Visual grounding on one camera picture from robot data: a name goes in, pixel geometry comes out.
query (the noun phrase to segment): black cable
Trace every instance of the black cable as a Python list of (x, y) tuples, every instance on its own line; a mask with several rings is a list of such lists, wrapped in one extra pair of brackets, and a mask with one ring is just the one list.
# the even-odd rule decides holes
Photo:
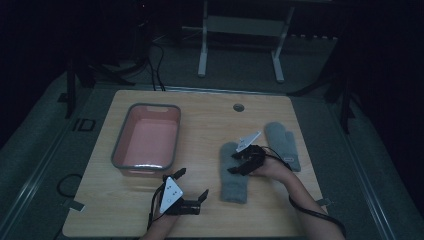
[(154, 221), (156, 221), (156, 220), (159, 220), (161, 217), (163, 217), (163, 215), (165, 215), (165, 213), (162, 213), (159, 217), (155, 218), (155, 219), (153, 220), (153, 222), (154, 222)]
[(323, 219), (325, 221), (329, 221), (329, 222), (336, 224), (340, 228), (340, 231), (342, 232), (343, 236), (346, 238), (346, 228), (343, 225), (343, 223), (341, 223), (339, 220), (337, 220), (333, 217), (330, 217), (328, 215), (319, 213), (319, 212), (315, 212), (315, 211), (312, 211), (312, 210), (309, 210), (309, 209), (302, 208), (301, 206), (297, 205), (297, 203), (295, 201), (293, 201), (293, 199), (290, 196), (289, 196), (289, 201), (290, 201), (290, 204), (295, 209), (299, 210), (300, 212), (303, 212), (303, 213), (306, 213), (306, 214), (311, 215), (313, 217), (317, 217), (317, 218)]
[(112, 72), (116, 73), (120, 76), (124, 76), (124, 75), (130, 74), (130, 73), (133, 73), (137, 70), (139, 72), (142, 72), (142, 71), (144, 71), (145, 68), (146, 68), (146, 61), (137, 60), (137, 61), (135, 61), (133, 66), (130, 66), (130, 67), (125, 68), (125, 69), (115, 70), (115, 71), (112, 71)]
[(149, 63), (150, 66), (150, 70), (151, 70), (151, 74), (152, 74), (152, 86), (153, 86), (153, 91), (156, 91), (156, 85), (155, 85), (155, 75), (154, 75), (154, 69), (153, 69), (153, 65), (152, 62), (150, 61), (150, 58), (147, 58), (147, 62)]
[(276, 157), (276, 156), (272, 156), (272, 155), (270, 155), (270, 154), (265, 154), (265, 156), (267, 156), (267, 157), (271, 157), (271, 158), (274, 158), (274, 159), (276, 159), (276, 160), (281, 161), (281, 163), (283, 163), (283, 164), (284, 164), (284, 166), (286, 166), (286, 168), (290, 169), (290, 171), (293, 171), (293, 170), (292, 170), (292, 168), (290, 167), (290, 164), (286, 163), (286, 162), (283, 160), (283, 158), (281, 158), (281, 157), (280, 157), (280, 155), (278, 155), (278, 153), (277, 153), (274, 149), (272, 149), (272, 148), (270, 148), (270, 147), (262, 147), (262, 148), (269, 149), (269, 150), (271, 150), (271, 151), (272, 151), (275, 155), (277, 155), (277, 157)]
[(156, 220), (158, 220), (159, 218), (156, 218), (153, 220), (153, 215), (155, 213), (155, 201), (156, 201), (156, 196), (165, 188), (165, 183), (163, 183), (158, 189), (156, 189), (155, 193), (153, 194), (152, 197), (152, 203), (150, 205), (150, 213), (149, 213), (149, 221), (147, 222), (147, 229), (150, 228), (150, 226), (152, 225), (152, 223)]
[[(277, 160), (280, 160), (288, 169), (290, 169), (290, 171), (292, 171), (292, 169), (291, 169), (291, 167), (290, 167), (290, 165), (288, 164), (288, 163), (286, 163), (286, 162), (284, 162), (284, 160), (278, 155), (278, 153), (276, 152), (276, 151), (274, 151), (272, 148), (270, 148), (270, 147), (262, 147), (262, 148), (266, 148), (266, 149), (269, 149), (269, 150), (271, 150), (272, 152), (274, 152), (278, 157), (275, 157), (275, 156), (272, 156), (272, 155), (269, 155), (269, 154), (265, 154), (265, 156), (268, 156), (268, 157), (271, 157), (271, 158), (274, 158), (274, 159), (277, 159)], [(339, 228), (340, 228), (340, 230), (341, 230), (341, 232), (342, 232), (342, 234), (343, 234), (343, 236), (346, 238), (346, 228), (345, 228), (345, 226), (343, 225), (343, 223), (341, 223), (339, 220), (337, 220), (337, 219), (335, 219), (335, 218), (333, 218), (333, 217), (330, 217), (330, 216), (328, 216), (328, 215), (325, 215), (325, 214), (322, 214), (322, 213), (319, 213), (319, 212), (315, 212), (315, 211), (312, 211), (312, 210), (309, 210), (309, 209), (305, 209), (305, 208), (302, 208), (301, 206), (299, 206), (295, 201), (293, 201), (293, 199), (289, 196), (289, 201), (290, 201), (290, 204), (295, 208), (295, 209), (297, 209), (297, 210), (299, 210), (300, 212), (303, 212), (303, 213), (306, 213), (306, 214), (309, 214), (309, 215), (311, 215), (311, 216), (314, 216), (314, 217), (317, 217), (317, 218), (320, 218), (320, 219), (323, 219), (323, 220), (326, 220), (326, 221), (329, 221), (329, 222), (332, 222), (332, 223), (334, 223), (334, 224), (336, 224)]]
[(56, 185), (56, 191), (61, 195), (61, 196), (63, 196), (63, 197), (68, 197), (68, 198), (73, 198), (73, 197), (75, 197), (75, 194), (66, 194), (66, 193), (64, 193), (63, 191), (62, 191), (62, 189), (61, 189), (61, 186), (62, 186), (62, 183), (65, 181), (65, 180), (67, 180), (68, 178), (71, 178), (71, 177), (78, 177), (78, 178), (80, 178), (80, 179), (82, 179), (82, 176), (80, 175), (80, 174), (76, 174), (76, 173), (72, 173), (72, 174), (68, 174), (68, 175), (66, 175), (65, 177), (63, 177), (62, 179), (60, 179), (60, 181), (57, 183), (57, 185)]
[[(82, 176), (81, 176), (80, 174), (76, 174), (76, 173), (71, 173), (71, 174), (68, 174), (68, 175), (64, 176), (63, 178), (61, 178), (61, 179), (59, 180), (59, 182), (57, 183), (57, 185), (56, 185), (56, 191), (59, 193), (59, 195), (61, 195), (61, 196), (63, 196), (63, 197), (67, 197), (67, 198), (74, 198), (74, 197), (75, 197), (75, 194), (73, 194), (73, 195), (71, 195), (71, 194), (66, 194), (66, 193), (64, 193), (64, 192), (62, 191), (62, 189), (61, 189), (62, 183), (63, 183), (65, 180), (67, 180), (67, 179), (69, 179), (69, 178), (71, 178), (71, 177), (78, 177), (78, 178), (82, 179)], [(64, 226), (64, 224), (63, 224), (63, 225), (60, 227), (60, 229), (56, 232), (56, 234), (55, 234), (55, 236), (54, 236), (53, 240), (56, 240), (56, 239), (59, 237), (60, 233), (61, 233), (61, 232), (62, 232), (62, 230), (63, 230), (63, 226)]]
[(162, 63), (163, 57), (165, 56), (165, 51), (163, 50), (163, 48), (162, 48), (161, 46), (159, 46), (158, 44), (156, 44), (156, 43), (154, 43), (154, 42), (152, 42), (152, 45), (153, 45), (154, 47), (159, 48), (159, 49), (161, 50), (161, 57), (160, 57), (160, 59), (159, 59), (158, 66), (157, 66), (157, 68), (156, 68), (156, 77), (157, 77), (157, 79), (158, 79), (158, 82), (159, 82), (159, 85), (160, 85), (160, 87), (161, 87), (162, 91), (166, 91), (165, 86), (163, 85), (163, 83), (162, 83), (162, 81), (161, 81), (161, 79), (160, 79), (160, 75), (159, 75), (159, 68), (160, 68), (160, 65), (161, 65), (161, 63)]

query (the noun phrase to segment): gray oven mitt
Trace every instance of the gray oven mitt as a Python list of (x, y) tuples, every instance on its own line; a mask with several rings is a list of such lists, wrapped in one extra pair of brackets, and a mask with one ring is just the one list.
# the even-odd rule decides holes
[(238, 167), (240, 162), (231, 155), (236, 153), (238, 144), (228, 142), (224, 144), (219, 152), (221, 161), (221, 201), (244, 204), (247, 202), (247, 180), (248, 176), (231, 174), (227, 169)]
[(292, 132), (279, 122), (271, 122), (265, 126), (265, 136), (268, 146), (288, 163), (293, 172), (300, 172), (299, 157), (296, 150), (296, 142)]

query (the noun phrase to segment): wooden table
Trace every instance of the wooden table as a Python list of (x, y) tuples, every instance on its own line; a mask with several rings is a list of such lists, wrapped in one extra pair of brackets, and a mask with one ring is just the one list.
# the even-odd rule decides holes
[[(69, 237), (135, 237), (146, 231), (150, 203), (161, 179), (125, 177), (111, 163), (113, 148), (128, 108), (138, 102), (175, 104), (181, 125), (174, 170), (185, 199), (209, 189), (200, 215), (182, 216), (169, 237), (269, 237), (303, 235), (284, 187), (250, 177), (247, 204), (220, 201), (219, 149), (226, 142), (262, 131), (279, 121), (296, 138), (302, 171), (297, 176), (315, 199), (321, 191), (291, 101), (284, 96), (118, 91), (111, 104), (75, 200), (82, 212), (70, 211), (63, 227)], [(236, 112), (234, 104), (245, 110)], [(266, 146), (264, 133), (255, 144)]]

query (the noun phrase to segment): pink container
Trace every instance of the pink container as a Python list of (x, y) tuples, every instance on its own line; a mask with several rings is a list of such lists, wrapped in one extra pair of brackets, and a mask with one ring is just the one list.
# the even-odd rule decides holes
[(130, 107), (112, 164), (125, 176), (172, 173), (181, 110), (175, 105), (138, 103)]

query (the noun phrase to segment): hand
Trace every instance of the hand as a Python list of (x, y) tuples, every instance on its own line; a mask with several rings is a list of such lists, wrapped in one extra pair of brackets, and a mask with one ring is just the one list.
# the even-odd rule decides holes
[(179, 215), (166, 215), (159, 212), (159, 199), (157, 199), (157, 205), (155, 214), (153, 216), (153, 222), (149, 230), (140, 239), (143, 240), (163, 240), (171, 232), (177, 220), (180, 218)]
[(250, 173), (253, 176), (264, 176), (284, 182), (287, 178), (294, 176), (283, 163), (273, 158), (265, 158), (264, 164)]

